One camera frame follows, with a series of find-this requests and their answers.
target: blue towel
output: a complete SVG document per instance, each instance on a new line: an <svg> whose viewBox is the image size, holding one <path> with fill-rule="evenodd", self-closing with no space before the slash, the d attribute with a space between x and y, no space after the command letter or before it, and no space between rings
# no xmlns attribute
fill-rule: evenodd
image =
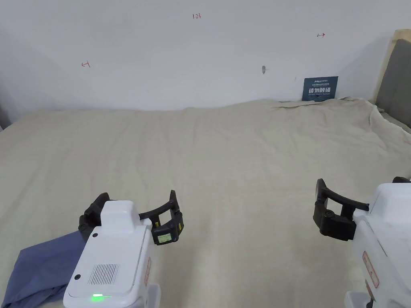
<svg viewBox="0 0 411 308"><path fill-rule="evenodd" d="M63 299L84 246L76 231L20 251L1 307L34 308Z"/></svg>

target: bed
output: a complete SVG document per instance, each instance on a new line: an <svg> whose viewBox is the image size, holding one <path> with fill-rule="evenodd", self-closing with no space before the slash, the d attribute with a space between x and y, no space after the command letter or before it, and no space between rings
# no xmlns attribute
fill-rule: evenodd
<svg viewBox="0 0 411 308"><path fill-rule="evenodd" d="M312 220L316 180L368 202L411 176L411 135L359 99L37 111L0 133L0 174L2 294L19 251L75 231L100 193L146 211L174 189L185 231L153 261L162 307L342 308L364 278Z"/></svg>

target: wrinkled fabric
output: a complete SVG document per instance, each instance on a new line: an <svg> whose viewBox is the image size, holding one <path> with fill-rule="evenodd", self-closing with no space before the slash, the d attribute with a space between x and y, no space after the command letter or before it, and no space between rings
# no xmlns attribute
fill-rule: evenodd
<svg viewBox="0 0 411 308"><path fill-rule="evenodd" d="M99 194L144 212L174 189L185 227L150 270L162 308L344 308L366 292L361 256L319 233L317 179L370 202L395 176L411 135L364 100L31 113L0 133L0 294L19 251L72 232Z"/></svg>
<svg viewBox="0 0 411 308"><path fill-rule="evenodd" d="M2 308L34 308L63 299L84 245L76 231L23 249L10 276Z"/></svg>

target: sign with chinese text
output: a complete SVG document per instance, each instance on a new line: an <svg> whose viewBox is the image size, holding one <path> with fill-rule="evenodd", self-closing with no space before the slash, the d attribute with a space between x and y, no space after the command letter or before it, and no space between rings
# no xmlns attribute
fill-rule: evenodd
<svg viewBox="0 0 411 308"><path fill-rule="evenodd" d="M325 101L335 98L338 76L306 78L302 90L303 101Z"/></svg>

